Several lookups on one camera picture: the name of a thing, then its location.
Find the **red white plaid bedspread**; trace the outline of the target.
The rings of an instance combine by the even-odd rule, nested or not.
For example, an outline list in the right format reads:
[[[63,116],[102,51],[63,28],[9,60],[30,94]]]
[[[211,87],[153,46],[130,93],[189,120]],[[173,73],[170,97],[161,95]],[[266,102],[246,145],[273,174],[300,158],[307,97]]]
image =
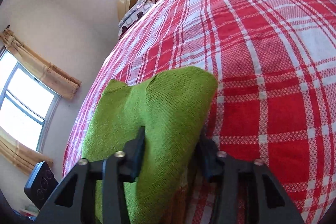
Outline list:
[[[202,127],[220,150],[261,159],[305,223],[335,200],[335,0],[160,0],[115,45],[70,133],[67,174],[111,80],[138,85],[197,67],[218,83]],[[215,187],[187,169],[183,223],[208,223]]]

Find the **black box with circles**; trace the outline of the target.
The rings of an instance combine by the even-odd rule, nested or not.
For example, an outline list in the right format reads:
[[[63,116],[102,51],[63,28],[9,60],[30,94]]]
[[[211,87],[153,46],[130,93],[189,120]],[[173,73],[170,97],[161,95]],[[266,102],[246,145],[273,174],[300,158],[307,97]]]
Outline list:
[[[24,192],[29,200],[41,210],[58,184],[48,163],[43,161],[34,167],[25,184]]]

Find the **green orange striped knit sweater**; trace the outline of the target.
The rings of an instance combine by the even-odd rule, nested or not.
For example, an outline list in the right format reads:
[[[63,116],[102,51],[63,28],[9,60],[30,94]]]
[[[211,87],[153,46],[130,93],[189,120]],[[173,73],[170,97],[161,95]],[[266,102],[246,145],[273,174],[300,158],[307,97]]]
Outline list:
[[[136,182],[126,183],[131,223],[183,223],[187,167],[217,90],[197,67],[163,71],[138,85],[111,80],[82,145],[90,161],[108,158],[145,129],[145,155]]]

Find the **white patterned pillow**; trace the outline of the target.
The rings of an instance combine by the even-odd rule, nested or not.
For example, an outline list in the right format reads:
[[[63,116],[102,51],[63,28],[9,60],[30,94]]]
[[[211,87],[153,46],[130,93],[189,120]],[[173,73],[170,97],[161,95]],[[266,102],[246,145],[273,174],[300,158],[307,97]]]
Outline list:
[[[155,3],[156,0],[138,0],[120,20],[118,38],[121,39],[127,30],[142,18]]]

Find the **yellow side window curtain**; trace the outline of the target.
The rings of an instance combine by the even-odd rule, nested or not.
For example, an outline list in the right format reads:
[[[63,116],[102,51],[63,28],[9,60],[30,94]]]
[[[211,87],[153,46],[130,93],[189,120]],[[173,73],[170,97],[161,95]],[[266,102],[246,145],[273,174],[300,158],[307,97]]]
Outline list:
[[[1,33],[1,41],[20,65],[45,86],[67,100],[75,97],[81,81],[39,56],[8,28]]]

